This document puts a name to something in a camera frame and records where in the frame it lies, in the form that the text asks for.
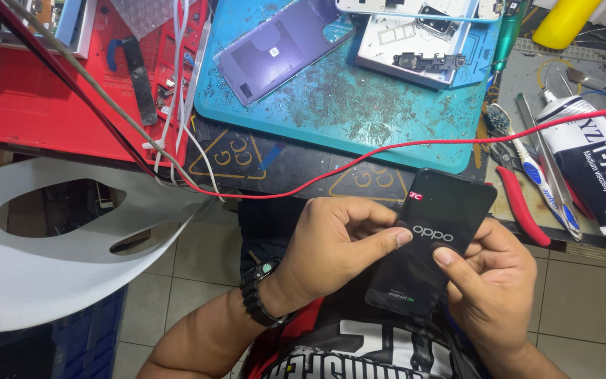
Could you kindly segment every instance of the black watch strap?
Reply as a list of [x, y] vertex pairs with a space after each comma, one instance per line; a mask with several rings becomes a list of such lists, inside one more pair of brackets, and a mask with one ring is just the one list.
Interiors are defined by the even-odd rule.
[[291, 321], [293, 314], [286, 314], [281, 318], [270, 315], [258, 296], [258, 282], [270, 275], [280, 264], [280, 259], [273, 257], [269, 262], [263, 262], [249, 270], [242, 277], [240, 289], [242, 290], [242, 303], [247, 308], [247, 313], [257, 323], [271, 327], [275, 324], [283, 324]]

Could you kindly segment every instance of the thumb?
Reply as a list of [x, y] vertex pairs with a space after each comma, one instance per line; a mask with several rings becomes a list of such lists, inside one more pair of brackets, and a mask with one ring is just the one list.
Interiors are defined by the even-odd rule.
[[376, 262], [385, 255], [408, 244], [413, 239], [413, 234], [406, 228], [393, 227], [377, 232], [360, 241], [351, 242], [354, 259], [359, 260], [364, 266]]
[[447, 247], [439, 247], [433, 251], [433, 260], [462, 295], [469, 299], [482, 296], [486, 286], [485, 281], [459, 254]]

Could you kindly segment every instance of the forearm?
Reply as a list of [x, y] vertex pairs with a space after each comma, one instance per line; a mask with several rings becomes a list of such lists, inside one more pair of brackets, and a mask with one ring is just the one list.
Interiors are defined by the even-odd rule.
[[174, 324], [138, 378], [221, 378], [264, 330], [245, 312], [242, 293], [234, 289]]
[[531, 343], [515, 353], [492, 352], [477, 346], [485, 366], [495, 379], [568, 379], [564, 372]]

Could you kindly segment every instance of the black smartphone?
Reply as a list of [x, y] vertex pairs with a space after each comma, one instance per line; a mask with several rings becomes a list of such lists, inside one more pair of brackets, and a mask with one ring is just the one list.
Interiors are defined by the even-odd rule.
[[448, 282], [433, 261], [433, 251], [445, 246], [464, 254], [495, 197], [492, 185], [421, 169], [397, 222], [411, 229], [413, 241], [381, 260], [366, 302], [415, 318], [427, 317]]

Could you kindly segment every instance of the black t-shirt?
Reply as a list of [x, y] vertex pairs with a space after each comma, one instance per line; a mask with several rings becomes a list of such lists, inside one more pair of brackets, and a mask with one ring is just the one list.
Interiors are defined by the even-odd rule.
[[[414, 320], [364, 301], [372, 270], [302, 308], [254, 341], [247, 379], [451, 378], [449, 340], [431, 320]], [[485, 377], [469, 344], [454, 337], [474, 378]]]

